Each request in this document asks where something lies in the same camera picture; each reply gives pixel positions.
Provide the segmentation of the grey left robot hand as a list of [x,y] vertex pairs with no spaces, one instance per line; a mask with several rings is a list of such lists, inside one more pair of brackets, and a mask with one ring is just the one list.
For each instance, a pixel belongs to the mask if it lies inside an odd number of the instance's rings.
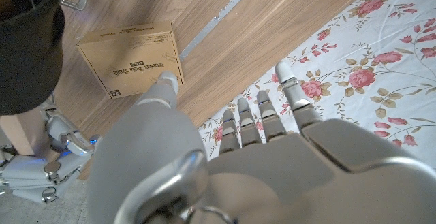
[[298,131],[285,130],[264,91],[263,131],[248,103],[223,115],[208,159],[176,109],[176,76],[156,83],[96,144],[90,223],[434,223],[435,170],[367,130],[323,120],[290,67],[275,71]]

